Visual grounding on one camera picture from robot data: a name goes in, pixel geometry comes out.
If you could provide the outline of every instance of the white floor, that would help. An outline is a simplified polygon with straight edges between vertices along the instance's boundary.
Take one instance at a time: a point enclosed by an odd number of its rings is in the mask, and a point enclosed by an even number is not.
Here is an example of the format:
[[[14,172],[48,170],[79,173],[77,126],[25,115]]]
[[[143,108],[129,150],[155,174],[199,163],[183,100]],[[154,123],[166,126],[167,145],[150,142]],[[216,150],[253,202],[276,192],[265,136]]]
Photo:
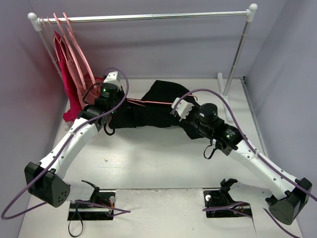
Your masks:
[[[199,87],[219,92],[215,79],[171,81],[189,90]],[[130,80],[128,97],[140,99],[153,82]],[[218,105],[219,116],[225,118],[222,102],[216,96],[206,92],[195,95],[199,104]],[[232,81],[230,103],[243,132],[262,150],[239,80]],[[63,122],[57,141],[66,134],[65,128]],[[118,189],[117,207],[132,212],[115,217],[112,222],[85,222],[80,237],[288,237],[255,206],[252,206],[254,223],[248,218],[206,218],[201,211],[204,208],[202,188],[219,187],[224,178],[265,187],[247,169],[220,151],[211,160],[204,159],[203,150],[208,144],[207,139],[190,140],[177,127],[117,129],[112,137],[100,131],[79,153],[65,179],[85,179],[100,188]],[[133,190],[145,188],[150,190]],[[29,206],[38,202],[31,197]],[[68,205],[65,203],[57,209],[45,205],[26,214],[19,238],[70,237],[66,220]],[[287,229],[301,236],[296,222]]]

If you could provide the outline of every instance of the black cable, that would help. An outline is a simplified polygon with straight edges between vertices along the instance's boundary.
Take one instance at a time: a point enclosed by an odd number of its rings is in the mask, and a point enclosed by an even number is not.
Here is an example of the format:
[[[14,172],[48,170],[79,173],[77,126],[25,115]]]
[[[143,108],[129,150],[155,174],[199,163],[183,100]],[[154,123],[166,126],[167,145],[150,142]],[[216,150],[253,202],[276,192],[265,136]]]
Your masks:
[[[78,212],[78,205],[79,205],[79,203],[76,204],[76,210],[75,210],[75,212],[73,213],[73,215],[71,216],[70,221],[69,221],[69,224],[68,224],[68,233],[69,233],[69,235],[70,235],[71,237],[79,237],[79,236],[82,234],[83,230],[84,230],[84,223],[83,223],[83,219],[82,219],[81,216],[80,216],[80,213]],[[80,223],[81,223],[81,232],[80,232],[78,235],[76,235],[76,236],[74,236],[74,235],[70,232],[70,228],[69,228],[71,221],[75,218],[75,215],[78,216],[78,218],[79,218],[79,220],[80,220]]]
[[[102,85],[102,83],[94,83],[93,85],[91,85],[89,87],[89,89],[87,90],[87,92],[85,93],[85,95],[83,96],[83,102],[86,103],[86,104],[89,104],[87,101],[86,101],[86,97],[88,95],[88,93],[90,92],[90,90],[93,89],[93,87],[95,87],[96,85]]]
[[[112,129],[112,132],[108,132],[108,131],[107,131],[107,128],[106,128],[107,125],[108,125],[107,123],[104,125],[104,131],[105,131],[105,133],[106,133],[107,135],[110,135],[110,136],[111,136],[111,135],[114,135],[114,133],[115,133],[115,128]]]
[[[216,151],[216,148],[214,148],[214,149],[212,150],[212,153],[210,154],[210,156],[207,157],[207,156],[206,156],[206,150],[207,150],[209,147],[211,147],[211,146],[212,146],[212,145],[207,146],[206,149],[204,150],[204,158],[207,159],[207,160],[210,160],[210,159],[212,158],[213,154],[214,154],[215,151]]]

